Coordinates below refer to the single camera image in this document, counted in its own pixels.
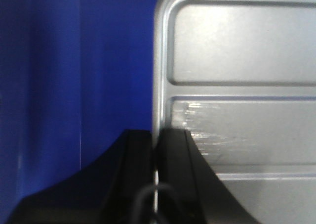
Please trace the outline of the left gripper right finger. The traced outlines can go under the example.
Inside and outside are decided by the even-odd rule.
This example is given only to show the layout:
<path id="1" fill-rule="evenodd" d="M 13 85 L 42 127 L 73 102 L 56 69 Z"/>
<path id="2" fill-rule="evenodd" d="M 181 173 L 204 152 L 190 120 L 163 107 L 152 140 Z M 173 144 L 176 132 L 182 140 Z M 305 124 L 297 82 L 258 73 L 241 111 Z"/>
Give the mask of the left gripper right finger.
<path id="1" fill-rule="evenodd" d="M 156 146 L 158 212 L 170 224 L 256 224 L 217 177 L 187 130 L 163 129 Z"/>

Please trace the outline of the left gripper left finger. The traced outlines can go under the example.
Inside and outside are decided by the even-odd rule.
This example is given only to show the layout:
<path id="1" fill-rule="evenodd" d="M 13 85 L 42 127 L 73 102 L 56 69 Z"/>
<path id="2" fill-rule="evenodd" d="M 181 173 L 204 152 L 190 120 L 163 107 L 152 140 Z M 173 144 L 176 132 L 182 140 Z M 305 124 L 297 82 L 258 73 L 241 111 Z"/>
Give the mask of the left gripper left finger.
<path id="1" fill-rule="evenodd" d="M 9 224 L 128 224 L 139 191 L 153 182 L 152 136 L 125 130 L 71 177 L 23 198 Z"/>

